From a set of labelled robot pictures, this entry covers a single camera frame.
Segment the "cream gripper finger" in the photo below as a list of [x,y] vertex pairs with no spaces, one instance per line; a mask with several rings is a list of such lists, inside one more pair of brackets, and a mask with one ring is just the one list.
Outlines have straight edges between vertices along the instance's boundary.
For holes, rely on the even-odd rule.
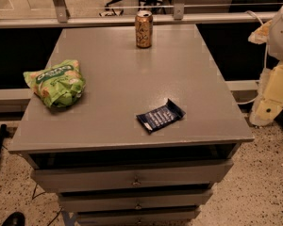
[[259,28],[257,28],[254,32],[250,34],[248,40],[254,44],[262,44],[266,43],[269,38],[269,31],[272,21],[268,21],[262,24]]
[[273,122],[282,110],[283,61],[280,61],[272,70],[262,71],[249,121],[255,126],[265,126]]

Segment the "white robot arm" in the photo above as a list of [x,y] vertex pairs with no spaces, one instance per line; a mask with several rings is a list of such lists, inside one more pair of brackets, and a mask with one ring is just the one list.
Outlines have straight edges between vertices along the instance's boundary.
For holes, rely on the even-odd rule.
[[266,44],[267,54],[278,60],[272,69],[264,68],[258,82],[249,121],[255,126],[270,124],[283,110],[283,6],[271,21],[251,33],[248,40]]

